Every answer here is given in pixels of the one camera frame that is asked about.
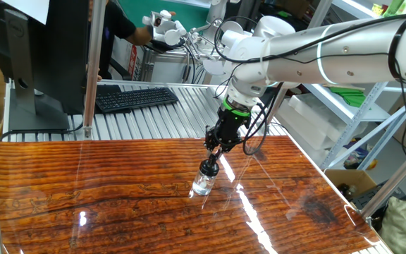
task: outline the monitor stand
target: monitor stand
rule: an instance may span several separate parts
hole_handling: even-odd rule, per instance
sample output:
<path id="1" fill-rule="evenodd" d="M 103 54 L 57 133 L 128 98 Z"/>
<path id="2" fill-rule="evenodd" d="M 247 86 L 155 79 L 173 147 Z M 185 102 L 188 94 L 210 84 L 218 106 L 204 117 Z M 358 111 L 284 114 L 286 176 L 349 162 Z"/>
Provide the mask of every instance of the monitor stand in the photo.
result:
<path id="1" fill-rule="evenodd" d="M 29 18 L 11 9 L 5 10 L 5 17 L 15 84 L 15 89 L 11 90 L 9 130 L 48 132 L 68 129 L 68 117 L 61 103 L 47 95 L 35 95 Z"/>
<path id="2" fill-rule="evenodd" d="M 35 112 L 23 107 L 23 98 L 11 89 L 8 128 L 10 131 L 60 131 L 69 128 L 61 103 L 47 95 L 33 95 Z"/>

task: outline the person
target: person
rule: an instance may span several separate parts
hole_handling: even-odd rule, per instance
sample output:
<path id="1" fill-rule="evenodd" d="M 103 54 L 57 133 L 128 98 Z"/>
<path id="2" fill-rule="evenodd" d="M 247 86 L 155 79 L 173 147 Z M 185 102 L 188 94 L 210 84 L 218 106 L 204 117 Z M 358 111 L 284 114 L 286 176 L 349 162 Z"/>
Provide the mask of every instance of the person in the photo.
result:
<path id="1" fill-rule="evenodd" d="M 92 12 L 93 0 L 90 0 L 89 22 L 92 22 Z M 123 15 L 123 10 L 121 10 L 116 3 L 106 0 L 103 38 L 101 41 L 101 54 L 99 58 L 99 81 L 102 78 L 111 79 L 109 63 L 111 61 L 115 36 L 120 39 L 125 39 L 136 46 L 142 46 L 152 40 L 149 29 L 148 26 L 143 28 L 135 27 L 134 23 Z"/>

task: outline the hand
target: hand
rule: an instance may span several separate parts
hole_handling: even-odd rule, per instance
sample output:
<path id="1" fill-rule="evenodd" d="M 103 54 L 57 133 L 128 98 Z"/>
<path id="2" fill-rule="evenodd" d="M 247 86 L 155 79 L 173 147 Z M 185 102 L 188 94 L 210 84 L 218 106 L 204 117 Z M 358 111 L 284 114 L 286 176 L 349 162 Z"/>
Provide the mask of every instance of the hand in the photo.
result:
<path id="1" fill-rule="evenodd" d="M 88 67 L 89 67 L 89 65 L 86 64 L 86 65 L 85 65 L 85 71 L 87 71 Z M 97 76 L 97 82 L 101 81 L 102 79 L 103 79 L 103 78 L 102 78 L 100 75 Z"/>
<path id="2" fill-rule="evenodd" d="M 102 79 L 103 78 L 100 75 L 97 76 L 97 82 L 101 81 Z"/>

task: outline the black keyboard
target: black keyboard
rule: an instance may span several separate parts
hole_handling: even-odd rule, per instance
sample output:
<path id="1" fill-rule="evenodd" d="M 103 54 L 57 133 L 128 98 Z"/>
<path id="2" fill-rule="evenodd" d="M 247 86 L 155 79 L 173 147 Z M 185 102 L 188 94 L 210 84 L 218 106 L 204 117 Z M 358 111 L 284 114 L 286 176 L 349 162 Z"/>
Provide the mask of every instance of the black keyboard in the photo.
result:
<path id="1" fill-rule="evenodd" d="M 170 89 L 160 87 L 97 95 L 96 103 L 103 113 L 109 113 L 120 109 L 138 109 L 177 101 L 178 98 Z"/>

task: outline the glossy wood surface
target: glossy wood surface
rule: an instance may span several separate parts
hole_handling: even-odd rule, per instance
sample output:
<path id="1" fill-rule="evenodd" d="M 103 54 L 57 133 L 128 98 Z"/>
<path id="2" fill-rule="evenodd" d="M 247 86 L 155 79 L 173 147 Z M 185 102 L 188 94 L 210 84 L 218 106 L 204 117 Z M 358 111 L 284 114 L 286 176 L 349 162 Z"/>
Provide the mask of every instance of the glossy wood surface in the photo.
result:
<path id="1" fill-rule="evenodd" d="M 351 253 L 379 239 L 288 137 L 219 161 L 203 140 L 0 143 L 8 253 Z"/>

